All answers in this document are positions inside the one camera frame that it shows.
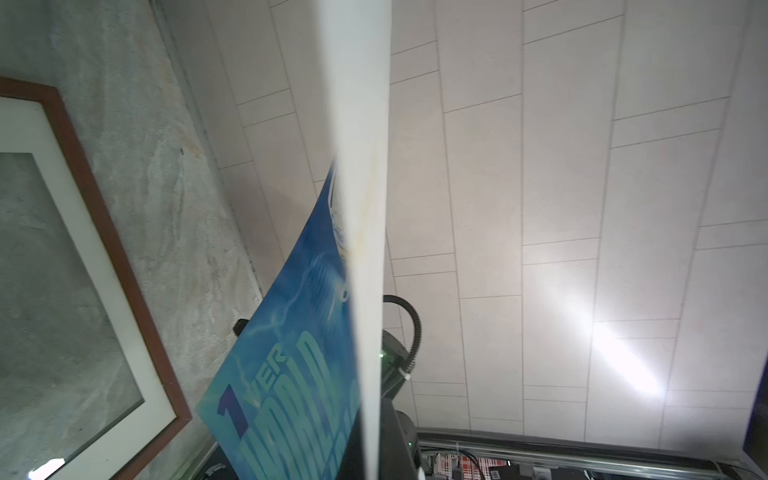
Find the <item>metal rail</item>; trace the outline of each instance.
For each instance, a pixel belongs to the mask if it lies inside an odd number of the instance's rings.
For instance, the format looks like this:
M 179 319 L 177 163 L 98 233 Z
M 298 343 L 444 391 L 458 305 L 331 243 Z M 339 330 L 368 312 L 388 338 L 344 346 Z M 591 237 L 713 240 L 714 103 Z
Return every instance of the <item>metal rail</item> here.
M 455 452 L 458 449 L 467 450 L 478 457 L 498 458 L 515 463 L 539 465 L 544 467 L 565 467 L 593 472 L 629 475 L 641 478 L 661 478 L 665 480 L 733 480 L 723 473 L 720 466 L 713 461 L 692 458 L 680 458 L 680 464 L 688 462 L 698 465 L 675 465 L 669 462 L 671 455 L 658 455 L 658 460 L 623 457 L 621 454 L 595 455 L 600 449 L 588 447 L 561 447 L 558 445 L 533 444 L 527 442 L 494 443 L 492 440 L 456 438 L 460 435 L 441 435 L 419 433 L 419 444 L 422 449 L 441 449 Z M 558 452 L 558 450 L 578 452 Z

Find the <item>concrete wall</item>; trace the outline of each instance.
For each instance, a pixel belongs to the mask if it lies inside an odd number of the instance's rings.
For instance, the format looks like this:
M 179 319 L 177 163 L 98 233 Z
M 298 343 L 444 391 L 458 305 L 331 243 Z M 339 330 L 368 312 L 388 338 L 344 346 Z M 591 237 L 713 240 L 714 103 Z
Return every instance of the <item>concrete wall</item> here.
M 260 293 L 148 2 L 0 0 L 0 75 L 56 86 L 192 408 Z M 210 441 L 189 424 L 140 478 Z

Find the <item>black cable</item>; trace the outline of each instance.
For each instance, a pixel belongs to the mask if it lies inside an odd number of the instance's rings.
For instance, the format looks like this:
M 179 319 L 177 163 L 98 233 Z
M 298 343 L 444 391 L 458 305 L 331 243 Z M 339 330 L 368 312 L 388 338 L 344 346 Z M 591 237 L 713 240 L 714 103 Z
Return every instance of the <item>black cable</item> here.
M 482 472 L 482 468 L 480 468 L 480 462 L 478 462 L 477 457 L 475 457 L 472 453 L 467 452 L 466 450 L 459 450 L 458 452 L 464 455 L 466 458 L 469 458 L 469 461 L 475 464 L 475 467 L 477 467 L 478 472 L 480 472 L 480 478 L 482 478 L 483 480 L 488 480 L 485 477 L 485 473 Z
M 413 305 L 408 303 L 405 299 L 396 295 L 385 295 L 384 303 L 394 303 L 400 305 L 411 316 L 413 321 L 413 344 L 411 350 L 408 352 L 406 360 L 403 362 L 400 369 L 405 373 L 410 373 L 413 370 L 413 366 L 416 363 L 416 353 L 419 352 L 419 346 L 422 343 L 422 322 L 419 319 L 419 314 L 416 313 L 416 309 Z M 402 385 L 405 382 L 405 378 L 400 376 L 393 376 L 384 386 L 382 386 L 382 397 L 386 397 L 388 393 L 394 390 L 396 387 Z
M 454 454 L 456 452 L 461 453 L 466 458 L 469 458 L 469 461 L 472 462 L 475 465 L 475 467 L 478 469 L 478 472 L 480 472 L 480 478 L 482 478 L 483 480 L 488 480 L 488 478 L 485 476 L 485 473 L 483 473 L 482 468 L 480 468 L 480 462 L 478 461 L 478 458 L 475 457 L 475 454 L 467 452 L 466 450 L 448 450 L 448 449 L 430 449 L 430 448 L 425 448 L 425 449 L 422 449 L 422 452 L 427 452 L 427 453 L 429 453 L 429 452 L 441 452 L 441 453 L 454 453 Z

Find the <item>blue poster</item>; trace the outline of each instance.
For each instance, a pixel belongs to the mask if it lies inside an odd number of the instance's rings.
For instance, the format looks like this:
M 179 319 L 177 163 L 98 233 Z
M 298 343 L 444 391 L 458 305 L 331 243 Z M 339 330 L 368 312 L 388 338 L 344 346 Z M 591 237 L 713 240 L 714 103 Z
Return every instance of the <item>blue poster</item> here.
M 197 407 L 240 480 L 333 480 L 359 409 L 334 180 Z

